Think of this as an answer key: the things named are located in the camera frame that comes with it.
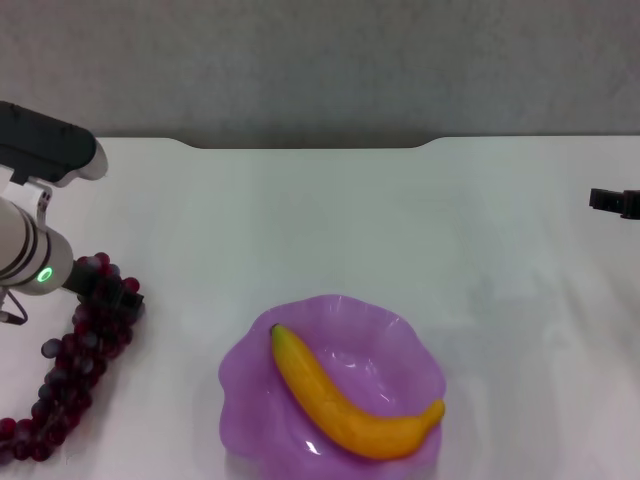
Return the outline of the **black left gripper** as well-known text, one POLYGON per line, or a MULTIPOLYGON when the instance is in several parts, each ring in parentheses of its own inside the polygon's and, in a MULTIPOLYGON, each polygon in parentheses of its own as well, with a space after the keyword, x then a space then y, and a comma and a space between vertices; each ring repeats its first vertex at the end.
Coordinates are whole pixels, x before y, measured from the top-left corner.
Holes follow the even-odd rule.
POLYGON ((99 305, 107 306, 110 315, 120 315, 125 319, 140 316, 144 297, 140 294, 137 279, 116 279, 106 275, 102 265, 92 266, 88 262, 74 260, 69 276, 62 288, 99 305))

